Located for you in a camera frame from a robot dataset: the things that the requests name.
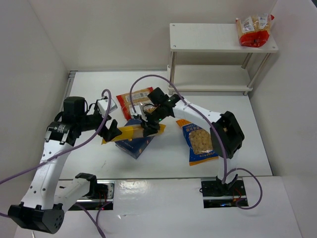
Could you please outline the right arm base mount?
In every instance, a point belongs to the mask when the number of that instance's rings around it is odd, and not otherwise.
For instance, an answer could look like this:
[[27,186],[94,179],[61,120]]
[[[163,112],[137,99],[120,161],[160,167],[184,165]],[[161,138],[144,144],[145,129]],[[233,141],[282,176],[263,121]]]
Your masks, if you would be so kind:
[[203,196],[204,208],[237,207],[236,202],[241,207],[249,206],[242,179],[237,179],[229,189],[222,189],[221,186],[221,182],[216,179],[201,180],[199,192]]

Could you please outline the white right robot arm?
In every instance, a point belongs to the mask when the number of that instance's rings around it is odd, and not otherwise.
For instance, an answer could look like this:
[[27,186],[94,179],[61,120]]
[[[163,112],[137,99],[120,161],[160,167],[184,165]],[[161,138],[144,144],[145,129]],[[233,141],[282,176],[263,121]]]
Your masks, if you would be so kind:
[[233,183],[237,175],[233,172],[237,167],[235,153],[242,147],[244,133],[232,112],[217,113],[199,107],[179,94],[169,96],[160,88],[154,89],[149,95],[154,111],[146,113],[139,105],[134,105],[132,96],[129,96],[131,116],[139,117],[144,126],[151,130],[158,129],[158,124],[166,117],[184,119],[204,129],[211,135],[213,151],[219,156],[217,178],[224,185]]

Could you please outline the blue orange orecchiette bag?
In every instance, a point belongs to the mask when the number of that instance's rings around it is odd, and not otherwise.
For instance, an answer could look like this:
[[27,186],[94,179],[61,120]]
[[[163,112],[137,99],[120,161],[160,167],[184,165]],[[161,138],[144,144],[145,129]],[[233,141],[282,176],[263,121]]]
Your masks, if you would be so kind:
[[179,119],[176,123],[189,146],[190,166],[218,159],[218,154],[213,151],[211,135],[206,130],[185,119]]

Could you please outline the white two-tier shelf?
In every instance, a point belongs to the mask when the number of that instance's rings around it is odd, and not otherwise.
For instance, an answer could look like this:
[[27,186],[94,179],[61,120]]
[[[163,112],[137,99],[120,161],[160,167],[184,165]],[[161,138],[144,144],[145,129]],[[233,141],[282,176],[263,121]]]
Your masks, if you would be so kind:
[[235,24],[171,23],[169,80],[181,92],[247,95],[268,57],[278,52],[272,36],[259,48],[243,47]]

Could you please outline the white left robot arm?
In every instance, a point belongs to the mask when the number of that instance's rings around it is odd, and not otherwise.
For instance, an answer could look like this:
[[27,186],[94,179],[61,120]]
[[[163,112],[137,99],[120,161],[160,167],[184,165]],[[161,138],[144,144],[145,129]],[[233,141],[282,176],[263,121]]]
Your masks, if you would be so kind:
[[47,127],[42,158],[27,193],[20,204],[11,205],[8,210],[8,216],[18,226],[55,234],[65,213],[78,199],[104,195],[105,186],[98,184],[95,175],[87,173],[79,173],[59,195],[55,192],[70,152],[80,148],[75,142],[82,132],[94,131],[94,135],[105,140],[121,134],[116,120],[106,127],[106,121],[111,119],[109,114],[116,109],[116,103],[107,96],[90,105],[83,97],[64,100],[63,110]]

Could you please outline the yellow spaghetti bag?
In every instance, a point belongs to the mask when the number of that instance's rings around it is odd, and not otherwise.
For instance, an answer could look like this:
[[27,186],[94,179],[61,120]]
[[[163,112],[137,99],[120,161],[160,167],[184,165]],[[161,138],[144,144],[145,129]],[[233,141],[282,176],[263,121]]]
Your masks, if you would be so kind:
[[[166,128],[165,124],[159,124],[158,132],[150,134],[148,136],[151,137],[151,136],[161,135],[161,134],[163,134],[165,128]],[[111,141],[108,141],[108,142],[117,142],[120,140],[132,140],[132,139],[136,139],[136,138],[144,138],[144,136],[143,136],[144,128],[142,128],[140,124],[119,127],[119,130],[122,132],[122,134],[119,136],[116,136],[114,139],[112,139]],[[104,139],[102,139],[101,145],[107,144],[108,142],[106,142]]]

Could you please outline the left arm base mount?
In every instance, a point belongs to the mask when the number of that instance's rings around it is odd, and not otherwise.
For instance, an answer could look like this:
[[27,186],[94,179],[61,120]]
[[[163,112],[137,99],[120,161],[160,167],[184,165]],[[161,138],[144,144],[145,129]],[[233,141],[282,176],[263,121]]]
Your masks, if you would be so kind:
[[101,190],[92,198],[83,196],[76,203],[88,211],[98,211],[100,208],[102,210],[113,210],[115,181],[98,180],[98,184],[101,185]]

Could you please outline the red pasta bag on shelf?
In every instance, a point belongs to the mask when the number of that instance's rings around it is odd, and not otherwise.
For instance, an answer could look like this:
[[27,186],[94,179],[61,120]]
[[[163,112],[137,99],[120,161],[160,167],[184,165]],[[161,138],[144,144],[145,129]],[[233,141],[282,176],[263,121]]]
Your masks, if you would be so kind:
[[271,22],[274,20],[272,14],[262,13],[236,18],[236,29],[241,46],[259,48],[263,46],[270,37]]

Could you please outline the blue Barilla pasta box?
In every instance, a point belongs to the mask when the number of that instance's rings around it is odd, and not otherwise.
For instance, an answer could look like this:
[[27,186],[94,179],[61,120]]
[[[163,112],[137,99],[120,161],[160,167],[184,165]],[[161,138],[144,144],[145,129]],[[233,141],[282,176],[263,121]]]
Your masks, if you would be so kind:
[[[137,119],[130,119],[125,126],[136,124],[141,124],[141,121]],[[153,139],[154,136],[148,136],[132,140],[120,140],[114,143],[118,148],[122,149],[125,153],[129,154],[134,159],[138,159],[138,157],[143,153],[143,151],[146,149],[146,147]]]

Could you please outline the red clear macaroni bag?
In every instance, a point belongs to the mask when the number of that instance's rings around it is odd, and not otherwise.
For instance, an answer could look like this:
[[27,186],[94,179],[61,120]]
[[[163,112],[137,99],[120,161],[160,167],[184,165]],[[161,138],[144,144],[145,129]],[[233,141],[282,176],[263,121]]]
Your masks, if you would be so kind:
[[[152,104],[150,99],[148,98],[148,95],[153,91],[153,87],[148,87],[145,89],[141,89],[135,92],[132,92],[132,101],[137,108],[137,105],[144,105],[144,104]],[[122,113],[127,121],[131,119],[131,112],[132,106],[131,106],[131,100],[130,100],[130,94],[121,94],[116,96],[118,102],[120,103]]]

